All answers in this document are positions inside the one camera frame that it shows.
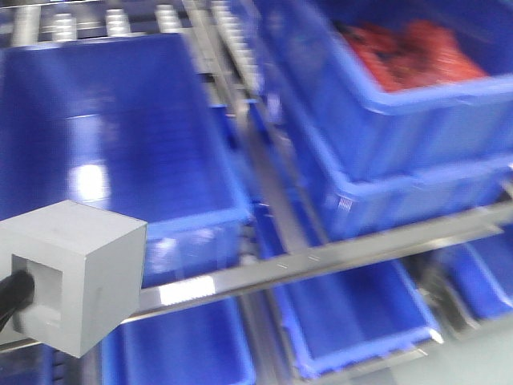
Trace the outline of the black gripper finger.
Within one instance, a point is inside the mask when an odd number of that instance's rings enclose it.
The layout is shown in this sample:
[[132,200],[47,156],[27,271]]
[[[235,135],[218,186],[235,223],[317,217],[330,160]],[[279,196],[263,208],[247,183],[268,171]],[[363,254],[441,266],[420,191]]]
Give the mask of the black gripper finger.
[[34,289],[34,277],[25,270],[17,270],[1,280],[1,330],[17,311],[32,304]]

